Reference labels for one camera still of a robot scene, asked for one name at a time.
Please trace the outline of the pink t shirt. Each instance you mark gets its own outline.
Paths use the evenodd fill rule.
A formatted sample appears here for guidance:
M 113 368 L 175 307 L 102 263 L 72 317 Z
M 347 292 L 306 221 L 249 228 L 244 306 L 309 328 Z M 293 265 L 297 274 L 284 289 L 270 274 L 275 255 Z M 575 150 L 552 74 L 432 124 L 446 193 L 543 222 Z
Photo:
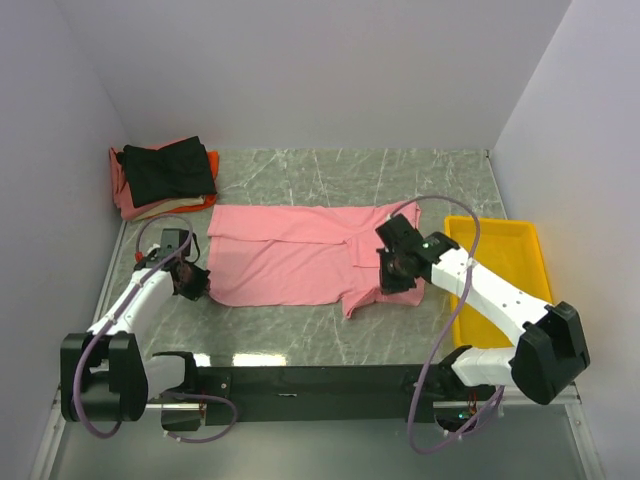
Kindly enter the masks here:
M 229 307 L 340 303 L 346 318 L 373 303 L 417 306 L 423 281 L 404 293 L 380 288 L 375 229 L 394 209 L 217 205 L 207 231 L 209 294 Z

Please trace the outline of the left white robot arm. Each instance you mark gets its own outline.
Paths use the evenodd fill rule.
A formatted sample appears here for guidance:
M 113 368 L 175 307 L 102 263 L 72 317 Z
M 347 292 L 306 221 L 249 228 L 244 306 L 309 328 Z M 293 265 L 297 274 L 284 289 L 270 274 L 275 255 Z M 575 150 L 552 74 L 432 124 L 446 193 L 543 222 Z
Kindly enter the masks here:
M 145 361 L 138 345 L 160 307 L 173 296 L 196 301 L 209 289 L 209 272 L 189 259 L 196 234 L 162 231 L 160 243 L 137 256 L 129 284 L 103 317 L 60 348 L 61 411 L 71 422 L 138 420 L 147 401 L 167 392 L 193 399 L 200 388 L 194 356 L 162 352 Z

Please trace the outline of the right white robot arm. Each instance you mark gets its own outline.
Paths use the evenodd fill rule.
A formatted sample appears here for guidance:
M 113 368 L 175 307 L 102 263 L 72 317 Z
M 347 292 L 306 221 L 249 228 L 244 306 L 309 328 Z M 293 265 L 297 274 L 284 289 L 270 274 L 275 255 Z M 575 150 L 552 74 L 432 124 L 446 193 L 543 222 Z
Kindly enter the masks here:
M 419 280 L 455 295 L 488 319 L 509 347 L 463 345 L 427 369 L 430 390 L 460 399 L 473 387 L 514 386 L 548 405 L 591 363 L 580 315 L 533 297 L 479 264 L 442 232 L 423 236 L 402 214 L 377 227 L 380 286 L 404 293 Z

